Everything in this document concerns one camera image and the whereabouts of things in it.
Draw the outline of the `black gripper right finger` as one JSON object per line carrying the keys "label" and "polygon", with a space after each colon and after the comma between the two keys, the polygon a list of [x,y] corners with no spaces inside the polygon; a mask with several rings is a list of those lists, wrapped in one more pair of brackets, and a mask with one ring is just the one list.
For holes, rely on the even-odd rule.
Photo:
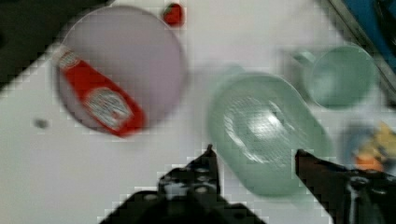
{"label": "black gripper right finger", "polygon": [[395,177],[348,169],[299,149],[295,173],[333,224],[395,224]]}

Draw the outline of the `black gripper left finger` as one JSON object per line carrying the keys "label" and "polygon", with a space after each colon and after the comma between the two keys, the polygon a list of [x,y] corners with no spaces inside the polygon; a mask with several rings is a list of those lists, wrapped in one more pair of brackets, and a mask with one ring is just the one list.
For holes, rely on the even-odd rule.
{"label": "black gripper left finger", "polygon": [[190,189],[213,189],[220,194],[217,154],[209,144],[205,152],[181,168],[174,168],[158,182],[158,191],[167,200],[185,197]]}

